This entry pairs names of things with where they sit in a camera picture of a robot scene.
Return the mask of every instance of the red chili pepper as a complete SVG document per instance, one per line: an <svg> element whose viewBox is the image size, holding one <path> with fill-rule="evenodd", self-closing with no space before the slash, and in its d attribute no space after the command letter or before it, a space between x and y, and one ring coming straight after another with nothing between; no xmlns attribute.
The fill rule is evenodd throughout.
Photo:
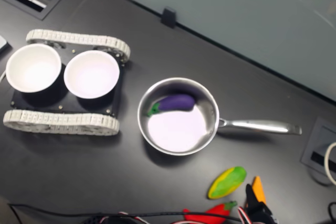
<svg viewBox="0 0 336 224"><path fill-rule="evenodd" d="M217 215L230 215L230 210L237 205L236 201L230 201L225 204L217 205L209 209L206 213L217 214ZM190 212L188 209L183 209L183 212ZM203 216L203 215L185 215L185 220L199 221L205 224L221 224L226 219L214 216Z"/></svg>

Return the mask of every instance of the dark table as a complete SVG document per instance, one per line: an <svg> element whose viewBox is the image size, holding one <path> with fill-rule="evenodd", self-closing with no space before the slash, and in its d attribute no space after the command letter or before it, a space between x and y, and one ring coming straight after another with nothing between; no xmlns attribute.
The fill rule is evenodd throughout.
<svg viewBox="0 0 336 224"><path fill-rule="evenodd" d="M62 0L44 21L0 1L0 17L0 34L13 46L1 55L1 72L35 28L115 36L132 50L119 135L30 134L0 125L0 195L11 202L67 213L204 211L229 200L243 204L245 184L259 175L267 204L281 223L328 219L327 205L336 199L336 187L314 182L300 158L318 116L336 123L335 106L184 30L165 27L127 0ZM224 118L296 123L303 134L224 131L197 154L180 158L160 154L142 138L136 109L147 88L168 77L187 77L206 86ZM12 94L3 81L0 115L10 108ZM248 172L244 185L224 199L207 200L213 179L238 165ZM79 221L29 213L46 223Z"/></svg>

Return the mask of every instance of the stainless steel saucepan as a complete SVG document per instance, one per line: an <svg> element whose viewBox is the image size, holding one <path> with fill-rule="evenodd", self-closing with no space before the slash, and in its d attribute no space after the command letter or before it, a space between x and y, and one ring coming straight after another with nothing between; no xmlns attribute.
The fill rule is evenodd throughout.
<svg viewBox="0 0 336 224"><path fill-rule="evenodd" d="M170 111L148 116L159 100L172 94L190 94L196 100L191 111ZM200 151L215 136L219 127L238 127L269 133L302 133L301 127L268 120L229 121L219 117L218 106L210 92L186 78L162 80L148 89L138 107L138 124L147 142L160 152L183 156Z"/></svg>

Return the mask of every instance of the white tread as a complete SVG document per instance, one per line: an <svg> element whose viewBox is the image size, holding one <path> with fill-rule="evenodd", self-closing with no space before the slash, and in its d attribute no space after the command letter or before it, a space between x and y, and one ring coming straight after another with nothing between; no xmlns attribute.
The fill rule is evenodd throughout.
<svg viewBox="0 0 336 224"><path fill-rule="evenodd" d="M124 41L109 36L74 34L45 29L31 30L27 34L26 41L34 43L37 40L103 47L120 53L123 62L127 62L131 56L131 49Z"/></svg>
<svg viewBox="0 0 336 224"><path fill-rule="evenodd" d="M111 136L119 131L119 121L102 114L59 114L28 110L9 110L4 125L34 133Z"/></svg>

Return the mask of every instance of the toy eggplant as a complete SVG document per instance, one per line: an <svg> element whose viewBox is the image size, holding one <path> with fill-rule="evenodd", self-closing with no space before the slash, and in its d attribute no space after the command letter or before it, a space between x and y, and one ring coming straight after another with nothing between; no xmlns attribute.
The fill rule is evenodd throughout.
<svg viewBox="0 0 336 224"><path fill-rule="evenodd" d="M155 103L148 112L148 116L173 110L189 111L193 109L195 103L195 99L188 94L169 95Z"/></svg>
<svg viewBox="0 0 336 224"><path fill-rule="evenodd" d="M230 215L230 211L237 205L236 201L230 201L224 204L217 205L209 209L206 213L216 215ZM188 209L183 209L183 212L190 212ZM202 216L202 215L185 215L185 220L198 221L206 224L222 224L226 219L214 216Z"/></svg>
<svg viewBox="0 0 336 224"><path fill-rule="evenodd" d="M211 185L208 198L219 199L236 190L245 180L246 171L240 166L232 167L220 174Z"/></svg>

